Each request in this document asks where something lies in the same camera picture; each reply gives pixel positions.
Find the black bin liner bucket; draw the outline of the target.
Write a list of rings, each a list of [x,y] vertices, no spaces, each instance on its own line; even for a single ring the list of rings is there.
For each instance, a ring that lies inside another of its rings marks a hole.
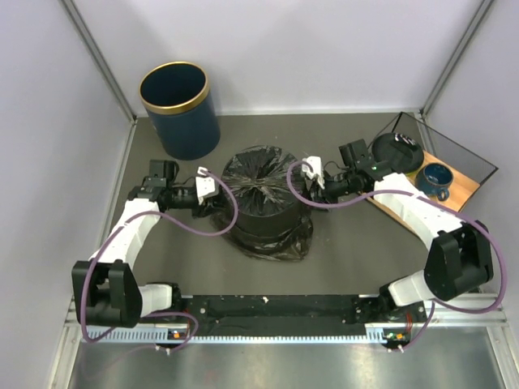
[[[272,215],[252,216],[241,212],[225,239],[254,259],[300,262],[310,250],[312,235],[311,211],[294,202]]]

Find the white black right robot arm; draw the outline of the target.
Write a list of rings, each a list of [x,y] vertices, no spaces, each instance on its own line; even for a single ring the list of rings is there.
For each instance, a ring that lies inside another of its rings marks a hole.
[[[364,140],[340,148],[345,170],[326,176],[318,156],[301,161],[301,174],[317,183],[321,197],[338,199],[357,194],[345,202],[353,205],[364,199],[386,207],[421,240],[428,250],[425,267],[380,288],[379,312],[390,321],[398,320],[409,306],[448,301],[492,280],[491,249],[495,243],[476,220],[430,200],[387,160],[377,160]]]

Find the black trash bag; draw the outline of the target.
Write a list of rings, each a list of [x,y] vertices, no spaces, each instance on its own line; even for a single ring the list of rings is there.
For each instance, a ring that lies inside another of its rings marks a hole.
[[[232,156],[221,180],[233,192],[238,215],[272,215],[285,205],[300,202],[286,183],[287,170],[296,160],[290,152],[266,145],[248,147]]]

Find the dark blue gold-rimmed trash bin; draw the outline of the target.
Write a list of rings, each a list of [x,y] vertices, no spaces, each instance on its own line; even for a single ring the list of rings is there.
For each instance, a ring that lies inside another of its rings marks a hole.
[[[169,156],[198,160],[218,145],[221,130],[202,67],[191,62],[162,64],[142,78],[139,97]]]

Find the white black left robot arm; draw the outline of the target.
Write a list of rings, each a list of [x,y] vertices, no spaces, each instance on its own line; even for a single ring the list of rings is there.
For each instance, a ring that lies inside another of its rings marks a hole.
[[[103,245],[71,271],[76,318],[84,326],[134,327],[157,312],[166,321],[179,319],[184,303],[178,286],[155,282],[139,286],[135,261],[151,230],[170,209],[198,212],[217,195],[216,181],[203,167],[192,186],[176,183],[178,163],[151,160],[148,176],[132,188],[122,214]]]

